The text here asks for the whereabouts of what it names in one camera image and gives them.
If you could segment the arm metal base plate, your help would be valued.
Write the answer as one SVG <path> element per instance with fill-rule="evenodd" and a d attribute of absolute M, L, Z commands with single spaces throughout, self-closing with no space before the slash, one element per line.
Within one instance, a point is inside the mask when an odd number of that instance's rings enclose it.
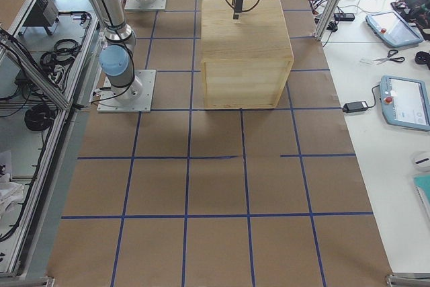
<path fill-rule="evenodd" d="M 126 11 L 164 11 L 167 0 L 127 0 Z"/>
<path fill-rule="evenodd" d="M 155 70 L 135 70 L 134 82 L 129 88 L 123 89 L 111 87 L 109 79 L 105 77 L 103 86 L 109 89 L 101 92 L 97 111 L 99 113 L 150 112 L 156 74 Z"/>

